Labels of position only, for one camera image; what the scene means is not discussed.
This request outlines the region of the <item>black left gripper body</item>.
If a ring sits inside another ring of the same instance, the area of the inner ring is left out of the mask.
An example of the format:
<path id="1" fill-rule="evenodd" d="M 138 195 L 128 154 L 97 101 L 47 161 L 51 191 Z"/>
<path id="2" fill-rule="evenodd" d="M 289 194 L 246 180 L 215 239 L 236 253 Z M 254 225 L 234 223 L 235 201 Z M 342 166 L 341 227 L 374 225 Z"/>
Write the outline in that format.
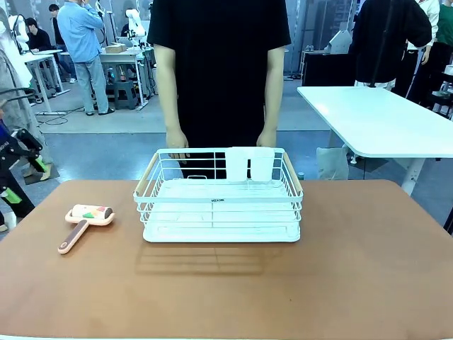
<path id="1" fill-rule="evenodd" d="M 1 136 L 1 185 L 8 184 L 11 168 L 27 155 L 28 151 L 20 146 L 15 136 Z"/>

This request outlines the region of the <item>person's right hand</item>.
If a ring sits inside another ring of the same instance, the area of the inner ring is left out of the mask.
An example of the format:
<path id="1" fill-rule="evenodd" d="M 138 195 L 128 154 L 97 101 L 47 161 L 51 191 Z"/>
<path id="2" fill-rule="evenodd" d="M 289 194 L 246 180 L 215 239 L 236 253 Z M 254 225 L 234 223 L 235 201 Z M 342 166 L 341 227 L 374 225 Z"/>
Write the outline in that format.
<path id="1" fill-rule="evenodd" d="M 166 144 L 169 149 L 189 148 L 188 140 L 179 127 L 172 127 L 167 129 Z M 170 157 L 184 163 L 185 160 L 190 157 L 190 155 L 182 151 L 180 153 L 170 154 Z"/>

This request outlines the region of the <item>person's left hand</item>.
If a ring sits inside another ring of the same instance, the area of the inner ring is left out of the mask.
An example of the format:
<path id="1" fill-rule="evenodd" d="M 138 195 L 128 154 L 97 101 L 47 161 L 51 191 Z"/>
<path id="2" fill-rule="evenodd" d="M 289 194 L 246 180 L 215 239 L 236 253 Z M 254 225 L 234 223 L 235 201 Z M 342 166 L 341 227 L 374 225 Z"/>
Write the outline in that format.
<path id="1" fill-rule="evenodd" d="M 256 146 L 274 148 L 277 144 L 277 130 L 264 128 L 259 135 Z"/>

